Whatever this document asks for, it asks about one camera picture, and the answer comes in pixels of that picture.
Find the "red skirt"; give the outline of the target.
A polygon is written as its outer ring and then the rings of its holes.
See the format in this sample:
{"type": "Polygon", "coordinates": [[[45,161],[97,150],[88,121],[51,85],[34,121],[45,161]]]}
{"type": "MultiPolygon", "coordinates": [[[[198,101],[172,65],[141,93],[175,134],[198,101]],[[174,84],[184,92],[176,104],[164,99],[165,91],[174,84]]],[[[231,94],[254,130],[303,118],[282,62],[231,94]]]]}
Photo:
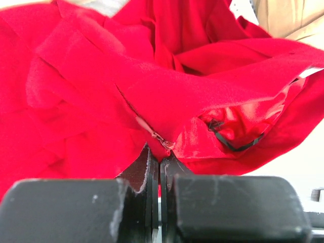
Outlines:
{"type": "Polygon", "coordinates": [[[67,1],[1,10],[1,194],[27,178],[114,178],[148,145],[243,175],[323,119],[323,51],[229,1],[67,1]]]}

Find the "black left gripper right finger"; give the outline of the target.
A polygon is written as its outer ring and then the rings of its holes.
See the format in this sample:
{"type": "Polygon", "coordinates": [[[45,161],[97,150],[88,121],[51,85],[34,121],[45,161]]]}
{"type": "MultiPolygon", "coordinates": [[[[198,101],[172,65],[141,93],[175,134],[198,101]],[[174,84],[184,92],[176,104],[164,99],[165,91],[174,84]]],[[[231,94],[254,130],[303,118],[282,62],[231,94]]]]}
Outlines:
{"type": "Polygon", "coordinates": [[[310,242],[311,224],[281,177],[195,175],[160,165],[163,242],[310,242]]]}

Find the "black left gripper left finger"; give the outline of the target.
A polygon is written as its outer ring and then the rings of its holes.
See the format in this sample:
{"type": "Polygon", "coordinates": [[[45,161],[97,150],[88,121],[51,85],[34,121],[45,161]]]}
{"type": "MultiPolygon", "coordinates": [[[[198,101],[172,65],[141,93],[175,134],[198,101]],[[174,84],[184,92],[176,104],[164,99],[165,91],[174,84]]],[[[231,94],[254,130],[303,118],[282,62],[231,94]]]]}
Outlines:
{"type": "Polygon", "coordinates": [[[158,163],[148,146],[115,179],[25,179],[1,202],[1,242],[156,242],[158,163]]]}

